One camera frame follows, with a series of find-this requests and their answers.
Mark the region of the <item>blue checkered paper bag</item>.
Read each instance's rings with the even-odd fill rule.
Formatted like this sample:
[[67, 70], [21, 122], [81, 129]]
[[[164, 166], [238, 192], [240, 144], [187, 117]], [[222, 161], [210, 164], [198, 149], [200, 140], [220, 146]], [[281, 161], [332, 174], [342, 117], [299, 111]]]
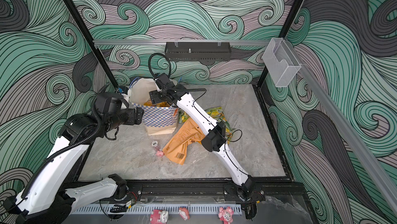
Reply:
[[153, 79], [136, 77], [129, 85], [128, 101], [144, 111], [142, 123], [150, 136], [172, 134], [177, 128], [178, 108], [166, 102], [153, 105], [149, 93], [157, 91]]

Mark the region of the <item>green Fox's candy bag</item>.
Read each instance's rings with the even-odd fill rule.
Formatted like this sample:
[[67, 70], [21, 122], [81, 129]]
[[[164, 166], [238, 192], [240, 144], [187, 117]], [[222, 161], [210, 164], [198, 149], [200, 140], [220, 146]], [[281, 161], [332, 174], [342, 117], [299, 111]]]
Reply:
[[226, 137], [228, 139], [231, 139], [233, 137], [234, 129], [230, 126], [229, 122], [226, 120], [226, 117], [224, 115], [222, 107], [208, 108], [205, 111], [210, 117], [214, 118], [217, 122], [222, 121], [222, 122], [225, 123], [225, 126], [226, 126], [226, 129], [225, 129]]
[[182, 123], [186, 122], [187, 119], [190, 117], [189, 114], [187, 114], [182, 109], [179, 109], [178, 114], [179, 114], [179, 116], [178, 116], [178, 123], [179, 124], [182, 124]]

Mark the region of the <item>orange snack pouch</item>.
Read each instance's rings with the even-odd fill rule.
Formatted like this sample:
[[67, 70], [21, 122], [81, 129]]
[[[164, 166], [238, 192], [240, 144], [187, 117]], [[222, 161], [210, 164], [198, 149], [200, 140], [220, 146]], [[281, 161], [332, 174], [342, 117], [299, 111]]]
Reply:
[[171, 162], [183, 165], [188, 146], [195, 142], [201, 143], [204, 138], [205, 135], [199, 125], [192, 118], [188, 118], [162, 151]]

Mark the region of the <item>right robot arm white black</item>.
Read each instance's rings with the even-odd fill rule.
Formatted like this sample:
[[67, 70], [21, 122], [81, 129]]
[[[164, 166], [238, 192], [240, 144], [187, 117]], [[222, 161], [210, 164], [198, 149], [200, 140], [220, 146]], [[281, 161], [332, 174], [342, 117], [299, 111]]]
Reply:
[[195, 121], [204, 134], [202, 146], [214, 153], [226, 167], [233, 183], [237, 187], [237, 195], [243, 201], [252, 198], [255, 188], [253, 177], [240, 165], [232, 154], [227, 137], [226, 125], [212, 118], [194, 99], [192, 92], [206, 92], [204, 88], [187, 89], [181, 84], [174, 84], [165, 73], [152, 75], [157, 89], [149, 93], [153, 104], [166, 101], [174, 107], [182, 109]]

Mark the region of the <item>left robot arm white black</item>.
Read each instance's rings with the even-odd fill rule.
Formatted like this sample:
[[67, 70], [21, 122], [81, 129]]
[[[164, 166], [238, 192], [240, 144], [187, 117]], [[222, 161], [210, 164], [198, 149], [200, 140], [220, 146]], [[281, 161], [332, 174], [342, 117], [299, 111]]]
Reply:
[[108, 198], [124, 200], [127, 182], [117, 174], [78, 188], [62, 189], [62, 185], [97, 138], [119, 130], [121, 125], [139, 125], [143, 115], [142, 108], [131, 108], [121, 94], [97, 94], [90, 114], [75, 114], [66, 120], [47, 158], [23, 191], [4, 200], [6, 213], [16, 215], [17, 224], [61, 224], [75, 210], [91, 203]]

